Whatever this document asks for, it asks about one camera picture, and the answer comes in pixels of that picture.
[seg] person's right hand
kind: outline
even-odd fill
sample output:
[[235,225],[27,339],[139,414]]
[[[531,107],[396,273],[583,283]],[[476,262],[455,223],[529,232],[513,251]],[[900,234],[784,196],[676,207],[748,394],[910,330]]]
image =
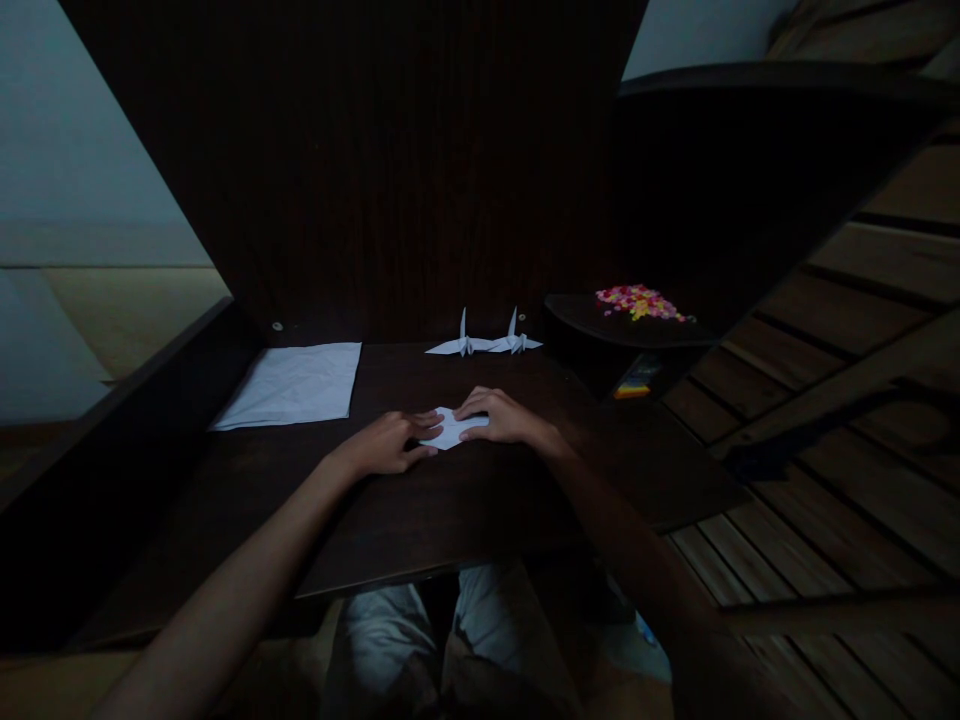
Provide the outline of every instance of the person's right hand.
[[491,442],[523,442],[540,448],[554,438],[559,438],[557,429],[536,413],[507,395],[503,390],[491,390],[478,385],[453,411],[453,417],[463,420],[470,415],[485,412],[490,416],[486,427],[475,427],[460,434],[460,439],[490,440]]

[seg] white origami crane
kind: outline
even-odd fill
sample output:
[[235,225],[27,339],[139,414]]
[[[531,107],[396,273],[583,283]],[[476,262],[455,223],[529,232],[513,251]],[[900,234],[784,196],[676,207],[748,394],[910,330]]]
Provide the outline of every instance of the white origami crane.
[[460,353],[463,355],[472,355],[477,352],[506,352],[511,354],[523,352],[527,349],[533,349],[543,345],[541,342],[527,337],[526,333],[520,333],[517,336],[517,309],[513,309],[513,317],[510,318],[510,328],[507,330],[506,337],[496,340],[484,340],[483,338],[472,338],[467,336],[467,309],[463,309],[463,315],[460,317],[460,338],[458,340],[449,340],[437,345],[435,348],[427,350],[432,355],[453,355]]

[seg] dark wooden desk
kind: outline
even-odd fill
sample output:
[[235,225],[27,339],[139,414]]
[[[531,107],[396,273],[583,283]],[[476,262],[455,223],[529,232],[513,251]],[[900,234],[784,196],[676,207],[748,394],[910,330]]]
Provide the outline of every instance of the dark wooden desk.
[[[503,388],[564,428],[659,531],[746,499],[658,405],[602,408],[543,350],[425,355],[431,345],[365,346],[349,419],[209,433],[193,481],[72,644],[158,629],[342,440],[388,410],[456,407],[478,384]],[[583,541],[572,509],[527,447],[465,444],[357,487],[296,595],[347,593]]]

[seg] wooden shelf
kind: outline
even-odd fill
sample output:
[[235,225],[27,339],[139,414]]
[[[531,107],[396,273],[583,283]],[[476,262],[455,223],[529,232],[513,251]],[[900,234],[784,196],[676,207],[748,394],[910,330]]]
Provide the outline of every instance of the wooden shelf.
[[604,317],[593,295],[548,295],[544,301],[558,320],[604,342],[647,350],[703,347],[719,339],[699,323],[644,317],[631,320],[626,313]]

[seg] white paper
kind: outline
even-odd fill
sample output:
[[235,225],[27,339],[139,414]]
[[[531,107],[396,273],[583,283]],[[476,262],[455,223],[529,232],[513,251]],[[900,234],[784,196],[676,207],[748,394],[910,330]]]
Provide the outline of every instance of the white paper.
[[460,338],[457,340],[448,340],[434,348],[427,350],[430,355],[472,355],[474,352],[507,352],[511,354],[532,350],[538,348],[543,343],[537,342],[527,337],[526,333],[517,336],[517,308],[513,309],[513,317],[510,318],[510,327],[505,337],[496,340],[484,340],[482,338],[472,338],[467,335],[467,309],[463,309],[463,315],[460,316]]
[[490,424],[490,418],[486,415],[474,415],[466,420],[454,420],[453,410],[450,408],[437,408],[437,413],[443,415],[443,432],[433,440],[421,440],[421,445],[430,445],[440,450],[449,450],[460,444],[460,433],[472,427],[486,427]]
[[360,343],[330,343],[267,350],[210,429],[349,417],[360,347]]

